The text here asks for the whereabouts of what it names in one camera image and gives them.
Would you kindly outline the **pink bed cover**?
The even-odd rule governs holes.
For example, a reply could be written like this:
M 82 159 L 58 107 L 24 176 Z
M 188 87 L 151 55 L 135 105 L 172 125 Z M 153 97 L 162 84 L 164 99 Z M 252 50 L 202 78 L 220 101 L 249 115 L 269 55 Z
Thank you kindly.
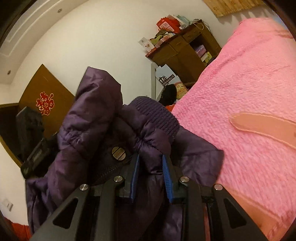
M 269 240 L 295 220 L 295 40 L 243 20 L 173 114 L 224 151 L 218 178 Z

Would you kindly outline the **dark purple padded jacket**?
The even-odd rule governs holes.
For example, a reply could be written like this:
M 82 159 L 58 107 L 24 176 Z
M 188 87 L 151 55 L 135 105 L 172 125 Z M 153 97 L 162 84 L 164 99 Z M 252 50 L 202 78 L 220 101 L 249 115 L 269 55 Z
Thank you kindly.
M 104 183 L 139 157 L 135 200 L 121 204 L 121 240 L 180 240 L 182 208 L 169 203 L 163 156 L 193 181 L 212 186 L 224 152 L 182 127 L 157 101 L 139 96 L 123 104 L 120 84 L 88 67 L 58 132 L 59 152 L 44 177 L 26 181 L 28 223 L 35 233 L 80 185 Z

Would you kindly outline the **brown wooden door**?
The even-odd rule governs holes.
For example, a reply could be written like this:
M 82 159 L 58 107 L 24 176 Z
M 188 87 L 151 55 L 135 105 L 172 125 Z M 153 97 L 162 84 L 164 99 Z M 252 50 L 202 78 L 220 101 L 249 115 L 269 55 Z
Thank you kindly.
M 42 115 L 45 128 L 44 136 L 49 138 L 54 133 L 58 132 L 65 115 L 74 102 L 75 96 L 45 67 L 45 65 L 42 64 L 36 71 L 18 103 L 1 105 L 1 144 L 18 167 L 22 166 L 23 161 L 16 128 L 16 115 L 26 106 L 40 113 L 36 107 L 36 100 L 43 91 L 48 95 L 50 93 L 54 94 L 54 108 L 51 110 L 49 116 Z

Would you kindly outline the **white printed bag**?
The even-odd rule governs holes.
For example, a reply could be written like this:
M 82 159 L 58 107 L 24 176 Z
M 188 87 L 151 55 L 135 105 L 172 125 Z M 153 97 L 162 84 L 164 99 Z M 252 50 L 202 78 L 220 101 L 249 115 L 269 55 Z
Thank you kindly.
M 168 66 L 153 66 L 152 68 L 152 93 L 159 94 L 165 86 L 181 82 L 179 76 Z

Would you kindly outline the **red gift box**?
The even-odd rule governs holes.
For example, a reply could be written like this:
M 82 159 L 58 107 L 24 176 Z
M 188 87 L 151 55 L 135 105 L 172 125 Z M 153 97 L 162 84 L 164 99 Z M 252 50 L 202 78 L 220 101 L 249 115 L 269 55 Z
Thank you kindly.
M 180 23 L 178 20 L 174 18 L 161 18 L 156 25 L 158 26 L 159 30 L 166 30 L 167 32 L 173 32 L 178 34 L 181 32 L 180 30 Z

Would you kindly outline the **red double happiness sticker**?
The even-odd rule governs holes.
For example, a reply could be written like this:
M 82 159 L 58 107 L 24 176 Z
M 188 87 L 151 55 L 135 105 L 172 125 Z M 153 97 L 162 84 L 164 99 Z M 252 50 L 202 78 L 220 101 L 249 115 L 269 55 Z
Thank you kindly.
M 50 93 L 49 95 L 44 91 L 40 93 L 40 97 L 36 100 L 36 107 L 40 111 L 41 115 L 50 115 L 51 110 L 55 106 L 53 97 L 53 93 Z

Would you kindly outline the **white card on desk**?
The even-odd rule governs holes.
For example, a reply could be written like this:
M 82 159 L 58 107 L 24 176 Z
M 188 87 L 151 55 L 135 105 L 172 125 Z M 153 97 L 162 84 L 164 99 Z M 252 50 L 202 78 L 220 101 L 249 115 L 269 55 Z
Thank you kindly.
M 140 39 L 138 41 L 138 43 L 145 49 L 145 51 L 150 52 L 152 51 L 155 47 L 153 45 L 153 43 L 146 39 L 145 37 L 143 37 L 142 39 Z

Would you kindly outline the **blue patterned bed blanket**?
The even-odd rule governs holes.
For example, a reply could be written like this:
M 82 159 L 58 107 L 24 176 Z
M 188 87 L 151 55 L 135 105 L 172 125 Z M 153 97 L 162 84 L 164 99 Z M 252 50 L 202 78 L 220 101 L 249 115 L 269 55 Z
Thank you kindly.
M 281 36 L 283 38 L 290 39 L 293 38 L 290 30 L 285 25 L 285 23 L 279 17 L 276 16 L 268 18 L 263 29 L 265 32 L 268 32 L 276 36 Z

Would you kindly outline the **dark wooden desk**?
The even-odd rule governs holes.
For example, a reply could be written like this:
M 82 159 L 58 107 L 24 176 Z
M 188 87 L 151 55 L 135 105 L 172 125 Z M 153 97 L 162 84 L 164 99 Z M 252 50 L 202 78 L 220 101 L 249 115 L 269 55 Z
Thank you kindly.
M 179 76 L 182 83 L 192 87 L 208 65 L 196 52 L 201 45 L 211 54 L 211 60 L 215 60 L 221 51 L 220 45 L 206 23 L 203 20 L 197 20 L 166 40 L 146 57 L 158 66 L 168 65 Z

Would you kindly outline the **beige patterned curtain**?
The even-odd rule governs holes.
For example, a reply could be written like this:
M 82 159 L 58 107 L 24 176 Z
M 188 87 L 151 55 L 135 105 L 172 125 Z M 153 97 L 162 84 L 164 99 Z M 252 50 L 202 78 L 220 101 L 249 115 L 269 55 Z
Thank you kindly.
M 265 5 L 262 0 L 203 0 L 203 2 L 217 18 Z

